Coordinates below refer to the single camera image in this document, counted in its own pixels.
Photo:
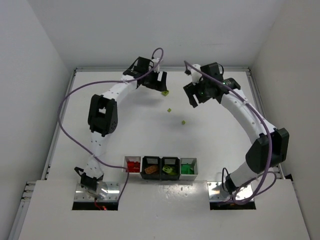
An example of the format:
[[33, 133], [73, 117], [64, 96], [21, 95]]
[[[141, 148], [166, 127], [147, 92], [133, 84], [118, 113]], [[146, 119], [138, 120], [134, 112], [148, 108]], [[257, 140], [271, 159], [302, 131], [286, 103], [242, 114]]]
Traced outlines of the green long brick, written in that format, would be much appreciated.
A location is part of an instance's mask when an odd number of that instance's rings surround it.
[[183, 174], [183, 175], [194, 175], [195, 174], [194, 168], [188, 164], [181, 165], [180, 170], [181, 170], [181, 174]]

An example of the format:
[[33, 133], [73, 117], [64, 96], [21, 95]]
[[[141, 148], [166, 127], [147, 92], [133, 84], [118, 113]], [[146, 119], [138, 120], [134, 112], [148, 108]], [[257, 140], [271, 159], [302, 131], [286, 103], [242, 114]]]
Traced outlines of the lime printed brick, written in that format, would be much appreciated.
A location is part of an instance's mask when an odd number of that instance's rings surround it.
[[162, 170], [168, 175], [174, 172], [174, 169], [166, 164], [163, 166]]

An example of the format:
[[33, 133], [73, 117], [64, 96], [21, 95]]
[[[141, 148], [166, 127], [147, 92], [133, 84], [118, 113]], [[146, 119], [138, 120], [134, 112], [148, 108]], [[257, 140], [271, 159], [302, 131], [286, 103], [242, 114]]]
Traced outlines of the orange brick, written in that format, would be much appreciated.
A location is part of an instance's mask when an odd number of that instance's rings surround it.
[[151, 165], [151, 166], [148, 166], [144, 169], [144, 172], [147, 174], [147, 175], [152, 175], [152, 174], [156, 174], [159, 170], [159, 167], [158, 165]]

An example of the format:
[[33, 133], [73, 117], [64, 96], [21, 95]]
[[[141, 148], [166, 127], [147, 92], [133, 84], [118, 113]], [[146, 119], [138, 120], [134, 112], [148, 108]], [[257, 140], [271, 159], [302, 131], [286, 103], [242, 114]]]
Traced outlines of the red square brick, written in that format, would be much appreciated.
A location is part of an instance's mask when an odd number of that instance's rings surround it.
[[127, 162], [127, 167], [129, 167], [129, 168], [133, 168], [133, 167], [140, 168], [140, 162], [128, 161]]

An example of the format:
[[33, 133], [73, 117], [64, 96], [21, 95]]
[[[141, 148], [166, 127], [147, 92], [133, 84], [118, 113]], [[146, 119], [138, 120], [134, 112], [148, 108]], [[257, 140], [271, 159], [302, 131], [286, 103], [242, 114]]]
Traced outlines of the red long brick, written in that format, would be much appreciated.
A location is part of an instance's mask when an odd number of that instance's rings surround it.
[[128, 167], [126, 169], [126, 172], [128, 172], [128, 173], [139, 173], [140, 172], [140, 168], [139, 167]]

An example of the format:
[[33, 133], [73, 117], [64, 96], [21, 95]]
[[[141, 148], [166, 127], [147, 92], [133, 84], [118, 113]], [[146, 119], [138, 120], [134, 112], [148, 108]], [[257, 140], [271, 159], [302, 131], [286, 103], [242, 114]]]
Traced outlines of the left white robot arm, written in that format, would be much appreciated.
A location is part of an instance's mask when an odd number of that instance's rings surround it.
[[91, 97], [87, 120], [91, 132], [91, 157], [84, 169], [74, 169], [80, 175], [80, 185], [90, 194], [97, 195], [102, 185], [104, 172], [102, 163], [97, 159], [105, 154], [107, 142], [118, 126], [118, 106], [121, 101], [141, 85], [159, 92], [167, 90], [165, 71], [161, 80], [158, 80], [161, 62], [161, 58], [154, 56], [152, 59], [138, 57], [122, 73], [119, 83]]

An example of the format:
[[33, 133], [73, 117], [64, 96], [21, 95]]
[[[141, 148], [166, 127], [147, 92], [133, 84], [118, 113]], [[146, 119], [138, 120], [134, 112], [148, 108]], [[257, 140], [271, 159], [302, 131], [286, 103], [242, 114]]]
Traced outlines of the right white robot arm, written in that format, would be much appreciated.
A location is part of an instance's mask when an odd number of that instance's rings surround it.
[[224, 78], [224, 68], [219, 63], [186, 62], [185, 74], [191, 77], [191, 83], [183, 88], [190, 105], [196, 108], [216, 100], [232, 114], [251, 142], [244, 163], [224, 178], [225, 192], [234, 194], [253, 179], [265, 180], [270, 168], [286, 160], [289, 132], [268, 122], [250, 103], [240, 84], [232, 77]]

